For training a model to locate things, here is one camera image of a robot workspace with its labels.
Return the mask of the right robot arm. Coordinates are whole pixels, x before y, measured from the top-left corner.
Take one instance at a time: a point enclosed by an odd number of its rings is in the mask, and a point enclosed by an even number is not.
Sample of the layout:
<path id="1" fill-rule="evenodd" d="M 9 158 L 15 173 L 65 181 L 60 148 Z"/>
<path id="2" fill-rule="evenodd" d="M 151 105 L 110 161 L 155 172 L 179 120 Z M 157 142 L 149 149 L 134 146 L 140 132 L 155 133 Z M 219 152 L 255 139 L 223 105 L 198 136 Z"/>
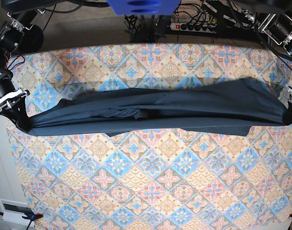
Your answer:
<path id="1" fill-rule="evenodd" d="M 41 10 L 8 13 L 9 20 L 0 29 L 0 115 L 8 118 L 23 132 L 31 129 L 25 106 L 25 98 L 30 93 L 14 87 L 12 71 L 17 65 L 9 60 L 11 56 L 39 51 L 44 33 L 35 25 L 35 21 L 42 14 L 44 12 Z"/>

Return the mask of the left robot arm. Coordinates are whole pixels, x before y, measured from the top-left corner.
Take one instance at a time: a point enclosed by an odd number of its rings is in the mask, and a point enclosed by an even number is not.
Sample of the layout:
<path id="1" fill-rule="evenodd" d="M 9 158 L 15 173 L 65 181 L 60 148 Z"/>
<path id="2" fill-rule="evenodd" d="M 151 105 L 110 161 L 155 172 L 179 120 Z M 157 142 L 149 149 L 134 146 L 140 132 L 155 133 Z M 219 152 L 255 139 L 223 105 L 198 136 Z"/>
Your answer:
<path id="1" fill-rule="evenodd" d="M 252 23 L 244 26 L 239 14 L 231 13 L 243 30 L 254 29 L 258 39 L 281 60 L 292 61 L 292 19 L 286 12 L 292 0 L 239 0 L 242 14 Z M 228 126 L 287 126 L 292 124 L 292 88 L 285 107 L 272 93 L 250 78 L 223 86 L 220 119 Z"/>

